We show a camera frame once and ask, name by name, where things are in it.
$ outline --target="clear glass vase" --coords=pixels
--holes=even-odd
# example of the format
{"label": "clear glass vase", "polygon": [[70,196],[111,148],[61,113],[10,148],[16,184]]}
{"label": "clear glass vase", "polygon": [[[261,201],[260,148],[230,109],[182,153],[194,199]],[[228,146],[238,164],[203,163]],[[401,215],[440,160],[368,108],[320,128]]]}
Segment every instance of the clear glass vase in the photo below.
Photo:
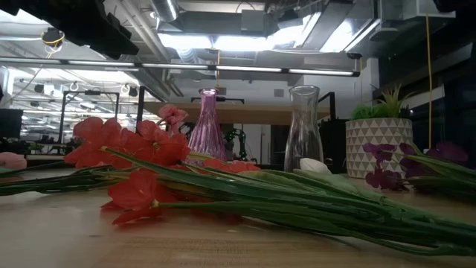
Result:
{"label": "clear glass vase", "polygon": [[318,128],[319,88],[295,86],[289,90],[292,104],[292,122],[286,142],[284,170],[300,168],[302,158],[324,160]]}
{"label": "clear glass vase", "polygon": [[202,110],[192,131],[188,147],[197,153],[205,153],[217,159],[226,161],[225,146],[222,131],[216,118],[217,89],[200,89]]}

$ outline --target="ceiling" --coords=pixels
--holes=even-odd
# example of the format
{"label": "ceiling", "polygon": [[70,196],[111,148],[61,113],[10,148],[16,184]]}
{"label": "ceiling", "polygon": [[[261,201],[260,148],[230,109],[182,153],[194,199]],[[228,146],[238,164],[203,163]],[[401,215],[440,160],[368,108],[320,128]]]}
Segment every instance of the ceiling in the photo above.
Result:
{"label": "ceiling", "polygon": [[[292,45],[275,45],[272,49],[264,51],[220,51],[219,58],[218,54],[210,49],[196,48],[193,50],[196,59],[209,64],[220,62],[220,64],[230,66],[276,66],[282,68],[322,68],[349,71],[358,69],[359,64],[346,55],[345,47],[351,41],[358,39],[357,36],[362,34],[362,31],[367,29],[372,22],[377,22],[377,19],[379,19],[378,27],[371,28],[366,33],[366,36],[348,52],[360,53],[364,57],[381,57],[398,53],[425,38],[424,17],[421,13],[409,11],[406,6],[408,2],[417,4],[418,0],[377,2],[383,3],[379,10],[374,10],[374,0],[255,0],[251,2],[178,0],[180,14],[176,20],[177,23],[161,23],[159,28],[156,27],[157,20],[151,16],[152,7],[150,0],[105,0],[104,9],[106,14],[111,13],[114,15],[120,25],[130,31],[130,40],[139,49],[136,56],[124,55],[119,60],[141,62],[164,62],[169,60],[172,63],[181,63],[183,59],[181,59],[176,49],[163,46],[157,36],[157,31],[168,33],[167,29],[180,25],[180,23],[182,26],[185,25],[185,19],[181,18],[186,18],[187,14],[197,15],[199,19],[196,21],[196,27],[201,25],[200,27],[207,30],[207,23],[211,23],[212,28],[218,28],[218,25],[213,25],[212,21],[217,13],[227,13],[230,18],[236,18],[237,16],[244,16],[240,15],[242,12],[244,14],[250,10],[258,10],[257,13],[264,13],[266,18],[269,17],[273,21],[272,24],[275,25],[285,11],[296,9],[295,14],[299,15],[297,20],[302,20],[303,17],[319,13],[319,19],[316,25],[310,28],[309,36],[303,43],[302,48],[294,48]],[[434,18],[434,23],[431,26],[432,32],[444,27],[448,20],[451,19],[451,16],[441,15],[434,10],[430,10],[430,16]],[[40,37],[48,27],[50,25],[47,22],[39,20],[28,13],[21,11],[19,15],[11,16],[0,11],[0,56],[47,57],[48,52],[51,52],[51,48],[46,48]],[[226,27],[223,25],[221,28],[226,31]],[[391,28],[390,34],[387,34],[387,32],[384,34],[379,33],[382,29],[388,28]],[[217,36],[210,35],[210,40],[215,42],[217,41],[216,38]],[[61,50],[53,53],[51,57],[71,60],[111,60],[105,55],[91,50],[88,46],[78,46],[73,42],[69,42],[67,35]],[[172,70],[168,74],[168,72],[163,73],[157,70],[122,72],[104,71],[98,68],[90,68],[89,70],[62,68],[53,70],[43,69],[38,72],[39,69],[37,67],[8,66],[12,70],[12,74],[16,76],[12,94],[15,98],[11,107],[29,111],[28,113],[30,114],[25,114],[28,117],[25,121],[25,126],[29,124],[37,126],[39,125],[38,121],[44,122],[48,116],[50,119],[46,120],[48,121],[47,125],[52,127],[38,127],[36,131],[53,133],[58,129],[58,114],[54,112],[48,114],[44,111],[58,111],[58,109],[61,109],[62,96],[61,94],[46,95],[37,93],[34,91],[34,88],[38,84],[49,83],[53,84],[55,89],[68,90],[72,84],[76,83],[80,87],[79,90],[94,89],[101,92],[119,93],[121,105],[118,112],[120,118],[123,120],[124,126],[133,127],[135,125],[134,116],[137,112],[136,103],[138,99],[137,97],[130,96],[128,93],[124,93],[130,90],[130,87],[145,85],[161,96],[161,98],[167,100],[169,98],[176,99],[184,95],[187,97],[197,95],[196,89],[190,86],[183,86],[190,85],[191,81],[195,81],[197,86],[202,84],[197,83],[198,81],[203,81],[203,84],[209,85],[214,84],[217,78],[217,73],[210,71]],[[247,81],[251,87],[255,81],[259,82],[256,90],[259,90],[259,87],[266,81],[269,83],[281,82],[279,85],[293,86],[300,80],[300,77],[300,75],[292,74],[265,74],[246,71],[222,71],[219,74],[220,80]],[[233,87],[231,82],[227,84],[230,85],[227,89],[228,91],[239,90],[239,87]],[[79,120],[81,116],[87,115],[88,112],[100,112],[107,118],[115,110],[115,105],[112,104],[114,100],[108,97],[108,95],[78,95],[76,97],[80,98],[80,100],[73,100],[66,107],[66,110],[71,113],[71,117],[68,119],[72,120],[70,121],[72,124],[67,124],[67,131],[71,131],[74,122]],[[146,99],[147,101],[158,101],[149,94],[147,94]],[[39,101],[38,107],[31,105],[32,100]],[[92,109],[85,108],[84,105],[81,105],[81,102],[96,102],[96,104]]]}

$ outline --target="geometric patterned pot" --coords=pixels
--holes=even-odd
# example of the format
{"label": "geometric patterned pot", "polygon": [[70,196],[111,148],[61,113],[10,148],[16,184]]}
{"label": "geometric patterned pot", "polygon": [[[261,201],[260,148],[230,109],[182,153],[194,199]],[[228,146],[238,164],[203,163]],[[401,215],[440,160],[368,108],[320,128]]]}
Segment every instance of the geometric patterned pot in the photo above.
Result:
{"label": "geometric patterned pot", "polygon": [[[409,141],[413,141],[412,123],[409,119],[372,118],[346,122],[347,173],[353,178],[365,179],[369,172],[374,171],[376,160],[372,153],[365,153],[362,147],[367,142],[396,145],[396,152],[402,153],[398,145]],[[402,177],[405,175],[395,161],[382,163],[382,168],[400,172]]]}

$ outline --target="pink glass vase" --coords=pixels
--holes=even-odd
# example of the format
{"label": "pink glass vase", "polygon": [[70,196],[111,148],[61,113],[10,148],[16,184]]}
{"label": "pink glass vase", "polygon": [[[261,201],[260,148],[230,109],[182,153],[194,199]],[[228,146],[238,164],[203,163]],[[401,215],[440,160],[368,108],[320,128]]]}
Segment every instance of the pink glass vase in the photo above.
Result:
{"label": "pink glass vase", "polygon": [[217,159],[226,161],[225,146],[223,145],[222,131],[216,118],[217,89],[200,89],[202,96],[202,110],[188,147],[197,153],[208,154]]}

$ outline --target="planter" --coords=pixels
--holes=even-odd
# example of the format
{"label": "planter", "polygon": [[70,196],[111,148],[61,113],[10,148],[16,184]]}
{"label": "planter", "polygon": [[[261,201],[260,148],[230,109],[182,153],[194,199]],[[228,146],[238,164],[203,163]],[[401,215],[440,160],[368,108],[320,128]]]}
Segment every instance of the planter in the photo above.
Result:
{"label": "planter", "polygon": [[[347,173],[354,178],[362,178],[375,169],[376,160],[371,153],[365,153],[362,147],[367,142],[372,144],[392,144],[397,146],[402,142],[413,141],[412,123],[409,119],[373,118],[352,120],[346,122],[346,155]],[[382,163],[384,170],[405,172],[397,162]]]}

